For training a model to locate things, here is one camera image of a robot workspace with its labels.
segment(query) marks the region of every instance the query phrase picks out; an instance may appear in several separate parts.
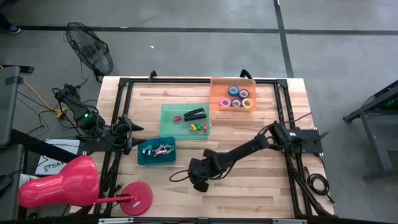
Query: tape roll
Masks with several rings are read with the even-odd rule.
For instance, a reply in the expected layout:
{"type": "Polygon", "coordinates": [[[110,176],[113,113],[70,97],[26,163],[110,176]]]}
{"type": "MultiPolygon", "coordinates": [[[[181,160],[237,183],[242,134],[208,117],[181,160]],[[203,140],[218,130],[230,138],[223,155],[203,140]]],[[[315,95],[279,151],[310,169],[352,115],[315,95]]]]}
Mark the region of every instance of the tape roll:
{"type": "Polygon", "coordinates": [[[244,108],[251,108],[253,106],[253,102],[250,99],[246,98],[242,101],[242,105],[244,108]]]}
{"type": "Polygon", "coordinates": [[[220,106],[230,106],[231,105],[231,100],[228,98],[223,98],[220,101],[220,106]]]}
{"type": "Polygon", "coordinates": [[[239,88],[238,88],[236,85],[231,85],[231,86],[228,88],[228,93],[229,93],[231,96],[236,96],[236,95],[238,95],[238,93],[239,93],[239,88]]]}
{"type": "Polygon", "coordinates": [[[241,107],[242,106],[242,101],[240,99],[233,99],[231,101],[231,106],[233,106],[233,107],[241,107]]]}
{"type": "Polygon", "coordinates": [[[247,90],[245,90],[245,89],[243,89],[243,90],[241,90],[241,91],[239,91],[239,98],[240,99],[246,99],[246,98],[249,98],[249,91],[247,91],[247,90]]]}

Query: orange tray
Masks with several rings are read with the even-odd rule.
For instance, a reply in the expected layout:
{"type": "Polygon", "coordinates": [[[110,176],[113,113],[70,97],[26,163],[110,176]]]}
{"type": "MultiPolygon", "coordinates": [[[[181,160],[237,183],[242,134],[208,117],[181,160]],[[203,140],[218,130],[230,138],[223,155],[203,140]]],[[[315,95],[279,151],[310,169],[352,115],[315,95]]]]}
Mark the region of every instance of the orange tray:
{"type": "Polygon", "coordinates": [[[221,78],[213,77],[210,82],[210,109],[217,111],[239,111],[239,112],[252,112],[257,108],[256,101],[256,81],[247,78],[221,78]],[[221,106],[220,102],[223,98],[233,99],[239,98],[238,96],[231,96],[228,94],[228,88],[231,85],[236,85],[240,90],[246,89],[249,92],[249,99],[252,101],[251,108],[221,106]]]}

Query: red object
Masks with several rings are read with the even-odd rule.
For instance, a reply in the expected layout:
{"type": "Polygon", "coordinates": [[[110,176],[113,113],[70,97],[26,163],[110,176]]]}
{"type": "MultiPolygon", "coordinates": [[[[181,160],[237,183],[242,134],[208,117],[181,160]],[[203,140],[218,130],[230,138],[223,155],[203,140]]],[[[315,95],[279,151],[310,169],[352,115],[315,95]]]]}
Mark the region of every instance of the red object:
{"type": "Polygon", "coordinates": [[[34,208],[48,203],[89,206],[130,200],[121,202],[121,205],[126,204],[126,211],[130,212],[126,214],[141,215],[149,209],[153,198],[149,186],[141,182],[129,184],[121,197],[98,199],[99,193],[100,180],[94,160],[90,156],[79,156],[57,175],[26,182],[18,191],[18,201],[22,207],[34,208]]]}
{"type": "Polygon", "coordinates": [[[135,200],[120,203],[120,207],[127,215],[138,216],[144,214],[152,205],[153,195],[149,186],[142,182],[129,184],[122,191],[122,194],[134,194],[135,200]]]}
{"type": "Polygon", "coordinates": [[[181,116],[174,116],[174,121],[181,121],[182,117],[181,116]]]}

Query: yellow object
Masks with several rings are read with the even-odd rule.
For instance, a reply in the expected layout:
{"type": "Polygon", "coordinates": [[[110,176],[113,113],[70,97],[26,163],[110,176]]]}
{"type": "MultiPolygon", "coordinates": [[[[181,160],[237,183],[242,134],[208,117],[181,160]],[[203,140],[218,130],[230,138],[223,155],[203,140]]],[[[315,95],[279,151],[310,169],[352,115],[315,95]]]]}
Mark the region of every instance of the yellow object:
{"type": "Polygon", "coordinates": [[[246,99],[243,99],[242,105],[245,108],[251,108],[253,106],[253,102],[249,98],[246,98],[246,99]]]}
{"type": "Polygon", "coordinates": [[[196,131],[197,127],[194,124],[191,124],[191,127],[189,129],[196,131]]]}
{"type": "Polygon", "coordinates": [[[39,97],[39,100],[40,100],[41,102],[43,102],[44,105],[45,105],[48,109],[54,111],[54,112],[57,114],[57,118],[58,118],[58,119],[63,118],[63,115],[65,115],[65,113],[67,112],[66,109],[63,109],[62,111],[61,111],[61,110],[56,110],[56,109],[54,109],[53,107],[51,107],[48,103],[46,103],[46,102],[43,100],[43,98],[39,95],[39,93],[36,92],[35,89],[33,89],[33,87],[31,87],[27,82],[25,82],[25,84],[26,84],[26,86],[28,86],[28,87],[30,88],[30,90],[32,90],[32,91],[36,94],[37,97],[39,97]]]}

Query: teal tray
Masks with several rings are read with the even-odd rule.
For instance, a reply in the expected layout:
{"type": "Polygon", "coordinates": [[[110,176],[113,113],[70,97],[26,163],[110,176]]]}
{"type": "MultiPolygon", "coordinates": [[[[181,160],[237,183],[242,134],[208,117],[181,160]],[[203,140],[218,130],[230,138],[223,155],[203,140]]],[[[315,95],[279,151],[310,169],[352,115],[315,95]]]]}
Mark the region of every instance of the teal tray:
{"type": "Polygon", "coordinates": [[[175,152],[176,149],[171,151],[169,154],[159,156],[158,158],[142,153],[142,150],[145,149],[148,145],[152,145],[152,150],[155,150],[158,147],[160,147],[161,144],[163,145],[168,144],[169,146],[173,146],[175,148],[175,138],[167,137],[167,138],[147,139],[146,142],[139,144],[137,150],[138,164],[141,166],[173,164],[177,158],[177,153],[175,152]]]}
{"type": "Polygon", "coordinates": [[[207,139],[210,134],[210,113],[208,103],[179,103],[179,104],[163,104],[162,105],[162,116],[160,117],[160,136],[167,137],[172,136],[175,139],[207,139]],[[183,119],[184,114],[203,108],[207,118],[198,119],[195,121],[185,122],[183,119]],[[174,116],[181,116],[181,121],[174,121],[174,116]],[[200,131],[193,131],[189,127],[191,124],[199,124],[207,126],[207,132],[203,129],[200,131]]]}

